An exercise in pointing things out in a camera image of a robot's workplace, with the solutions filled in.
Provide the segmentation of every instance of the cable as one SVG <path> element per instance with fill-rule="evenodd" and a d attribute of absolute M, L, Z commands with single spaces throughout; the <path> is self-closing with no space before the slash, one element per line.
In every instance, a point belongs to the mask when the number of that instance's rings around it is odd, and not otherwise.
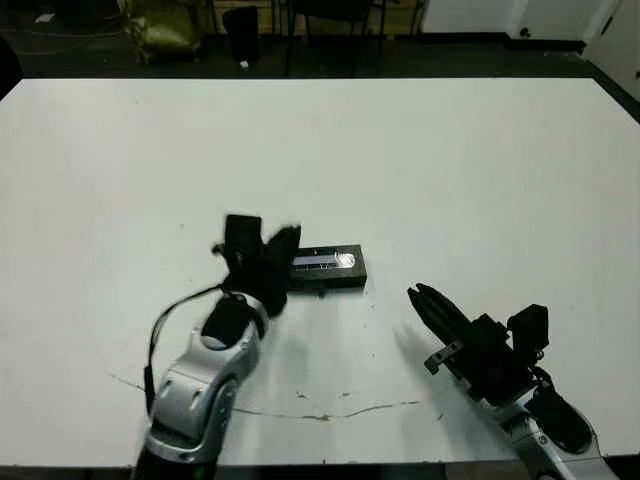
<path fill-rule="evenodd" d="M 0 33 L 24 33 L 27 35 L 37 35 L 41 37 L 56 37 L 56 38 L 102 38 L 113 37 L 118 35 L 123 30 L 114 30 L 112 32 L 104 33 L 58 33 L 58 32 L 38 32 L 37 30 L 21 30 L 19 28 L 3 28 L 0 29 Z"/>
<path fill-rule="evenodd" d="M 207 295 L 211 292 L 215 292 L 216 290 L 220 290 L 222 288 L 222 283 L 218 283 L 217 285 L 213 285 L 211 287 L 204 288 L 199 290 L 191 295 L 187 295 L 186 297 L 181 298 L 180 300 L 176 300 L 158 316 L 156 321 L 153 324 L 153 329 L 151 330 L 151 337 L 149 339 L 149 351 L 147 358 L 147 366 L 144 367 L 143 375 L 144 375 L 144 395 L 145 400 L 147 402 L 147 414 L 151 414 L 151 407 L 153 406 L 153 399 L 156 396 L 155 393 L 155 383 L 153 381 L 153 365 L 152 365 L 152 357 L 153 353 L 156 350 L 156 345 L 158 343 L 158 338 L 160 337 L 160 332 L 162 331 L 162 327 L 169 319 L 169 315 L 171 312 L 175 310 L 180 305 L 189 302 L 191 300 L 195 300 L 196 298 Z"/>

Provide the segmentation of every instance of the chair leg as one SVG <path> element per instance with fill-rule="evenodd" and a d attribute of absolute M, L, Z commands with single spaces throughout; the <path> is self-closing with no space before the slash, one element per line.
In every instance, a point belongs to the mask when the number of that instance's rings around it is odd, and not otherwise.
<path fill-rule="evenodd" d="M 289 71 L 291 69 L 291 56 L 293 55 L 293 33 L 296 24 L 296 14 L 291 11 L 289 7 L 287 10 L 287 23 L 289 30 L 289 38 L 287 38 L 287 57 L 285 60 L 284 66 L 284 74 L 285 76 L 289 75 Z"/>
<path fill-rule="evenodd" d="M 271 0 L 271 35 L 276 34 L 276 4 L 279 0 Z"/>
<path fill-rule="evenodd" d="M 416 0 L 416 6 L 413 9 L 413 15 L 411 17 L 411 27 L 409 28 L 409 35 L 413 36 L 414 30 L 416 28 L 416 20 L 418 19 L 418 12 L 420 11 L 420 4 L 422 0 Z"/>
<path fill-rule="evenodd" d="M 387 14 L 387 0 L 382 0 L 382 14 L 380 15 L 380 38 L 378 39 L 378 57 L 382 55 L 382 45 L 384 43 L 384 20 Z"/>
<path fill-rule="evenodd" d="M 211 15 L 211 19 L 213 20 L 213 31 L 218 34 L 220 33 L 220 31 L 218 30 L 218 17 L 216 16 L 215 0 L 209 0 L 209 12 Z"/>

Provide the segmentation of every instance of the black wire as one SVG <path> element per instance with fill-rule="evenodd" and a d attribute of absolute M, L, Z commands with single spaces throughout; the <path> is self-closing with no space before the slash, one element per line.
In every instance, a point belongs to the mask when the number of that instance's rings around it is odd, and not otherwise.
<path fill-rule="evenodd" d="M 151 407 L 153 405 L 153 399 L 156 396 L 155 393 L 155 384 L 153 380 L 153 364 L 152 357 L 153 353 L 156 350 L 156 345 L 158 343 L 158 338 L 160 336 L 160 332 L 162 331 L 162 327 L 166 323 L 169 315 L 173 310 L 175 310 L 180 305 L 189 302 L 191 300 L 195 300 L 196 298 L 202 297 L 203 295 L 207 295 L 208 293 L 215 292 L 216 290 L 220 290 L 222 288 L 222 283 L 218 283 L 217 285 L 213 285 L 211 287 L 204 288 L 199 290 L 191 295 L 187 295 L 180 300 L 173 302 L 164 311 L 158 316 L 155 323 L 153 324 L 153 329 L 151 330 L 151 338 L 149 339 L 149 351 L 147 357 L 147 366 L 144 368 L 144 395 L 147 402 L 147 413 L 151 413 Z"/>

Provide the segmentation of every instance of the gold bag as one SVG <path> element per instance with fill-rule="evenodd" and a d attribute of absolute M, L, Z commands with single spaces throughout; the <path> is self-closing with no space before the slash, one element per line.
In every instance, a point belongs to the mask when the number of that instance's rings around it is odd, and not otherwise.
<path fill-rule="evenodd" d="M 202 0 L 126 0 L 122 13 L 124 29 L 143 63 L 162 54 L 195 56 L 212 30 L 210 11 Z"/>

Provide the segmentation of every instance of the electronic device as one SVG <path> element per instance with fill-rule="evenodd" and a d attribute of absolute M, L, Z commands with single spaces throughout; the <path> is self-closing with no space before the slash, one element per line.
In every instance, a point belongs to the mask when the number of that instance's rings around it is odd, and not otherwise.
<path fill-rule="evenodd" d="M 360 245 L 300 248 L 289 273 L 294 291 L 362 288 L 367 281 Z"/>

